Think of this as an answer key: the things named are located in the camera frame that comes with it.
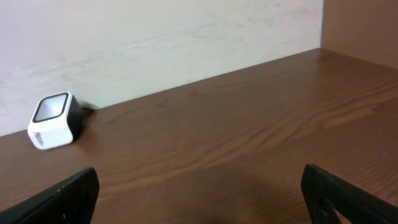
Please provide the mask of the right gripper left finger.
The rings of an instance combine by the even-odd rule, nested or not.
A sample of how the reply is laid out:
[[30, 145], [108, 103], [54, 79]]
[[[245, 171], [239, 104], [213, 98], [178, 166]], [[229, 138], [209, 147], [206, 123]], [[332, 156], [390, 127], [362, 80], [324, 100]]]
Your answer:
[[90, 223], [99, 189], [95, 169], [87, 167], [3, 210], [1, 223]]

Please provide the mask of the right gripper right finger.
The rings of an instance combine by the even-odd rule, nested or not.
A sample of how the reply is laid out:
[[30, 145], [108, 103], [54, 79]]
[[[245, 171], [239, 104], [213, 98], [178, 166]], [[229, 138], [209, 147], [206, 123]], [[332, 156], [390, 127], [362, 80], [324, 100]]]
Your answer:
[[396, 206], [314, 164], [305, 166], [301, 189], [312, 223], [340, 223], [340, 213], [351, 223], [397, 224]]

